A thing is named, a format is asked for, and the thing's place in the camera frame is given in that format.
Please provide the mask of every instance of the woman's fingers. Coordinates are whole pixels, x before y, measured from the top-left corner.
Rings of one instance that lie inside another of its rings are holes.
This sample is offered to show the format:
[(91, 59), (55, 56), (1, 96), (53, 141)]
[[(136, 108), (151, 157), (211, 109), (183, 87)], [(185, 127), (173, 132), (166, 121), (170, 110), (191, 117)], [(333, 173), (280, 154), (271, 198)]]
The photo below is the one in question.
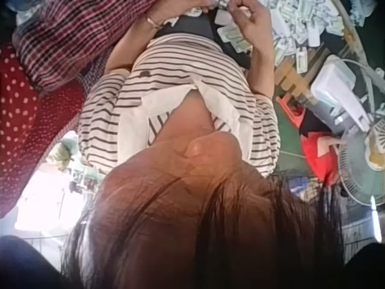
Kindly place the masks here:
[(238, 8), (236, 1), (240, 1), (240, 0), (231, 0), (229, 2), (227, 6), (227, 11), (229, 11), (235, 23), (238, 25), (239, 29), (242, 31), (246, 28), (247, 25), (250, 24), (250, 21), (245, 15), (245, 13), (243, 13), (243, 11)]
[(234, 2), (238, 7), (247, 7), (252, 13), (256, 12), (260, 6), (263, 6), (258, 0), (231, 0), (231, 2)]

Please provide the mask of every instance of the woman's arm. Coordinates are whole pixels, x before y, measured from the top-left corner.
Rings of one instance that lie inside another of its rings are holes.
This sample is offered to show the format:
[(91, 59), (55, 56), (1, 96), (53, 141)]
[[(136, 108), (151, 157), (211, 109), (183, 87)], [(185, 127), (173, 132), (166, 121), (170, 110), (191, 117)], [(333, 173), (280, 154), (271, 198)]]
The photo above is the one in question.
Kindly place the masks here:
[(167, 19), (184, 14), (195, 7), (210, 7), (213, 0), (158, 0), (147, 15), (140, 17), (132, 24), (126, 34), (110, 54), (105, 74), (116, 68), (131, 70), (139, 55), (146, 49), (157, 32), (157, 27), (163, 25)]
[[(156, 14), (149, 14), (148, 17), (159, 26), (166, 20), (161, 19)], [(156, 32), (156, 27), (147, 21), (146, 16), (135, 21), (109, 55), (104, 74), (109, 74), (116, 68), (131, 70), (135, 60), (145, 50)]]
[(247, 75), (251, 92), (273, 98), (274, 55), (264, 55), (257, 49), (251, 54), (251, 65)]
[[(250, 18), (240, 10), (239, 6), (246, 6)], [(239, 26), (244, 38), (253, 45), (251, 65), (247, 81), (250, 90), (272, 98), (274, 94), (274, 45), (271, 16), (257, 0), (231, 0), (228, 8)]]

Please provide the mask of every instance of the polka dot cloth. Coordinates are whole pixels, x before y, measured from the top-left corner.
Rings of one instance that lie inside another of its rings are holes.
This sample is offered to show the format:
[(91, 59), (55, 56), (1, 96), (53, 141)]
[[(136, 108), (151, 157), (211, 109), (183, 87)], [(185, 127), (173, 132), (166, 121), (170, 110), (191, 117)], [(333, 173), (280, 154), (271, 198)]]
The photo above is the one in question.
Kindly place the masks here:
[(72, 81), (38, 97), (12, 46), (0, 46), (0, 218), (16, 204), (50, 148), (77, 124), (84, 102)]

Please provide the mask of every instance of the shirt sleeve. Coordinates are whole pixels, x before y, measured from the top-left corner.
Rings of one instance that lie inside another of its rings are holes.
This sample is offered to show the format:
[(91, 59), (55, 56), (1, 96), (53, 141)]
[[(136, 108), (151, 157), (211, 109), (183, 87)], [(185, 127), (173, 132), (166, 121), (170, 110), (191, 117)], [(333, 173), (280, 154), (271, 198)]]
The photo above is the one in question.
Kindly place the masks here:
[(114, 106), (130, 72), (116, 69), (91, 89), (79, 121), (79, 149), (94, 167), (108, 173), (117, 163), (119, 114)]
[(270, 175), (276, 168), (280, 145), (278, 120), (273, 102), (266, 96), (256, 95), (250, 163), (262, 176)]

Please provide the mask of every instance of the woman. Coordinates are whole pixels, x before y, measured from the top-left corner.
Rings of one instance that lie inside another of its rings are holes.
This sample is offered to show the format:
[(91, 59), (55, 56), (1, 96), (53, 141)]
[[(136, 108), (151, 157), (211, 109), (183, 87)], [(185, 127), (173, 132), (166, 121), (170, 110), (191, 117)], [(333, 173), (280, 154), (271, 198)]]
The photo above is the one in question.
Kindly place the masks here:
[[(271, 101), (274, 50), (268, 10), (256, 1), (229, 5), (254, 46), (247, 78), (209, 39), (170, 34), (151, 41), (167, 19), (212, 4), (158, 1), (123, 36), (81, 114), (79, 142), (90, 163), (109, 173), (145, 149), (146, 155), (158, 146), (174, 153), (190, 146), (190, 154), (198, 154), (197, 145), (204, 143), (211, 155), (240, 155), (263, 176), (273, 172), (280, 139)], [(247, 19), (237, 4), (250, 6), (253, 17)], [(165, 152), (158, 158), (174, 160)]]
[(166, 19), (211, 5), (159, 0), (117, 44), (84, 105), (82, 153), (108, 175), (68, 242), (63, 269), (74, 288), (338, 281), (335, 208), (325, 215), (321, 198), (317, 213), (263, 178), (279, 150), (268, 10), (255, 0), (228, 6), (253, 45), (247, 78), (203, 37), (151, 41)]

